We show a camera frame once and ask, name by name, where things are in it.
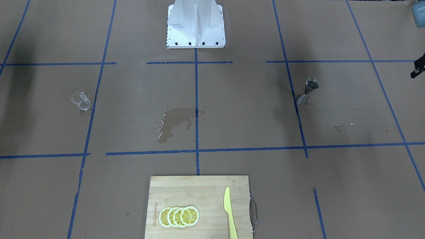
lemon slice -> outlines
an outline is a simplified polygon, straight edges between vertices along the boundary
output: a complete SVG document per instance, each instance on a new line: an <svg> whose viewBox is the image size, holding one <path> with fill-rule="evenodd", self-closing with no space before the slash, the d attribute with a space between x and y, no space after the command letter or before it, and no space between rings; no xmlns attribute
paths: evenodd
<svg viewBox="0 0 425 239"><path fill-rule="evenodd" d="M180 220L185 226L193 226L199 220L199 210L193 206L185 207L181 211Z"/></svg>
<svg viewBox="0 0 425 239"><path fill-rule="evenodd" d="M167 221L167 214L168 214L168 211L170 209L171 209L171 207L166 207L166 208L162 209L161 212L159 213L159 216L161 217L159 219L159 223L161 224L161 226L163 226L165 228L171 227L171 225Z"/></svg>
<svg viewBox="0 0 425 239"><path fill-rule="evenodd" d="M178 226L177 225L175 225L174 223L173 223L173 221L174 221L174 212L177 210L177 209L179 209L180 207L173 207L173 208L171 208L169 211L168 211L168 213L167 213L167 222L168 222L168 224L170 225L170 226L172 226L173 228L178 228Z"/></svg>
<svg viewBox="0 0 425 239"><path fill-rule="evenodd" d="M174 212L173 215L173 224L179 228L185 228L186 226L181 222L181 213L185 208L179 208Z"/></svg>

knife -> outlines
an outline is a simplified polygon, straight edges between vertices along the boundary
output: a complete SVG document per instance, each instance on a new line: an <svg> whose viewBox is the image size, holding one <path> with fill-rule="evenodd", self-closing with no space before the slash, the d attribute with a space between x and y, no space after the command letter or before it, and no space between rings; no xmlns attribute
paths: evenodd
<svg viewBox="0 0 425 239"><path fill-rule="evenodd" d="M224 210L227 212L229 216L229 231L230 231L230 239L238 239L238 235L236 234L235 222L233 221L232 214L232 204L230 203L230 188L227 187L224 191Z"/></svg>

jigger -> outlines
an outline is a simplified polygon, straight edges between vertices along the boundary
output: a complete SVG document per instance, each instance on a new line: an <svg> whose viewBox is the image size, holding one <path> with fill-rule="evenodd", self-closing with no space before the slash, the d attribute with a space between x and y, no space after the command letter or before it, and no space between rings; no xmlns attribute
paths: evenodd
<svg viewBox="0 0 425 239"><path fill-rule="evenodd" d="M302 105L305 104L306 99L307 99L307 95L310 92L317 90L317 88L319 88L319 82L316 79L313 79L313 78L308 79L306 81L306 88L304 89L304 93L297 96L297 103L302 104Z"/></svg>

clear glass cup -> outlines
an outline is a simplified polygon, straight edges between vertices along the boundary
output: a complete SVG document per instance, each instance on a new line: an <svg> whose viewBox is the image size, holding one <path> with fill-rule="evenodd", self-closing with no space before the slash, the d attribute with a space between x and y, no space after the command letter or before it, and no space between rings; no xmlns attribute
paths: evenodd
<svg viewBox="0 0 425 239"><path fill-rule="evenodd" d="M86 111L91 107L91 102L84 94L84 92L74 93L71 96L71 102L74 103L82 111Z"/></svg>

cutting board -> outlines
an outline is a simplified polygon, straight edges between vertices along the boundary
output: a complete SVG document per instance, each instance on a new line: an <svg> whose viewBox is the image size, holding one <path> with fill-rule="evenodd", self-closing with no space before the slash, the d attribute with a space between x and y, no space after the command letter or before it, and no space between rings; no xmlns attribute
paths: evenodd
<svg viewBox="0 0 425 239"><path fill-rule="evenodd" d="M248 176L153 176L150 178L145 239L229 239L223 199L230 187L238 239L252 239ZM159 212L165 207L195 206L199 221L186 228L165 228Z"/></svg>

